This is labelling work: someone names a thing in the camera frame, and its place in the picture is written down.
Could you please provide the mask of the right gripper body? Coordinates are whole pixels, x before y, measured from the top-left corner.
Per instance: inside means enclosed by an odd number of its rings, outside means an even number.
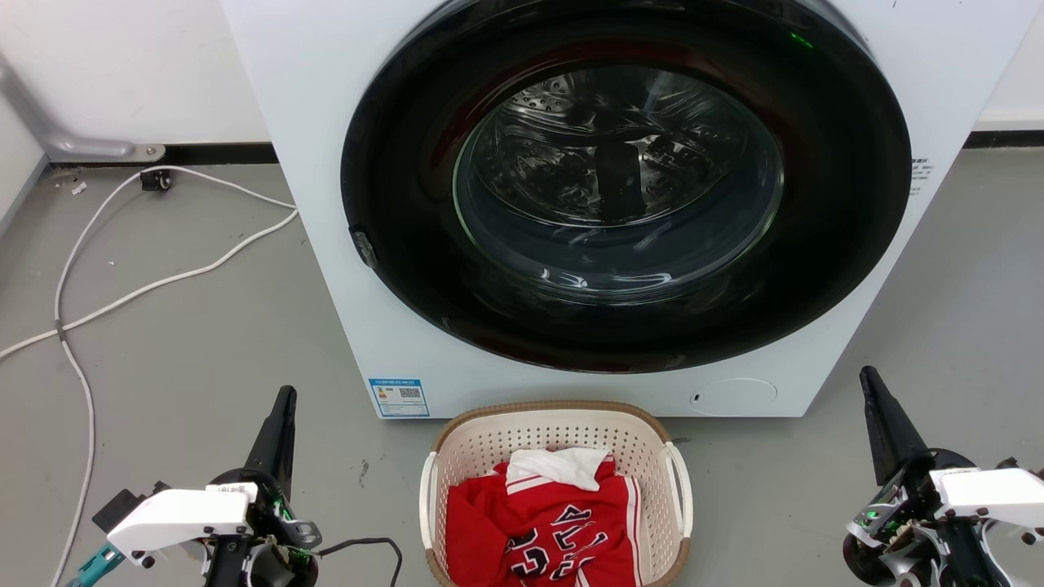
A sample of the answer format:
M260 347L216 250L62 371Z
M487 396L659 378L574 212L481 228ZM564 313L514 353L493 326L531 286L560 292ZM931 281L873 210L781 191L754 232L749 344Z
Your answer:
M916 457L871 451L879 490L847 525L843 560L869 586L1017 586L989 551L997 521L982 510L936 516L942 504L930 472L968 472L973 461L929 448Z

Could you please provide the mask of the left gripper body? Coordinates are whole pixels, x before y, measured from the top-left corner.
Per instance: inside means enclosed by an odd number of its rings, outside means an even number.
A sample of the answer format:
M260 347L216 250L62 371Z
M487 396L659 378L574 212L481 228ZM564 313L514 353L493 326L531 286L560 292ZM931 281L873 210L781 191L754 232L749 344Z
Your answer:
M276 473L257 468L227 471L209 489L246 489L256 497L247 504L245 523L231 532L206 532L206 586L314 586L321 545L315 523L299 518L290 506L292 469Z

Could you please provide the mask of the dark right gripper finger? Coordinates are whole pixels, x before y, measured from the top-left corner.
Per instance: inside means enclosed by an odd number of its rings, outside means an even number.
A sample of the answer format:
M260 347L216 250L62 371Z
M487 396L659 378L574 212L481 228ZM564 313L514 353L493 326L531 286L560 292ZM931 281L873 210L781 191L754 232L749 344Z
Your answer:
M883 377L872 365L861 369L859 383L864 394L867 431L874 477L877 487L882 487L907 457L898 417L900 405L892 397Z
M927 463L931 460L931 452L923 441L921 435L918 435L917 428L914 427L909 416L899 404L898 417L900 419L900 425L902 426L902 435L905 441L905 455L907 456L900 467L903 467L909 463Z

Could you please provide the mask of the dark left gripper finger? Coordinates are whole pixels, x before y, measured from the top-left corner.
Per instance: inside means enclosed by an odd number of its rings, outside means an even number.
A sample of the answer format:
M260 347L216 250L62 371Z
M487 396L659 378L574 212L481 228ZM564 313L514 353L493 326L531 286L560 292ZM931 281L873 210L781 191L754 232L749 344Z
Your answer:
M272 464L271 473L285 497L292 490L294 443L296 439L298 392L293 386L281 386L272 402Z
M245 463L246 469L262 471L272 476L272 440L275 439L272 431L275 431L275 423L272 423L271 413L269 413L254 440L253 447L251 447L250 456Z

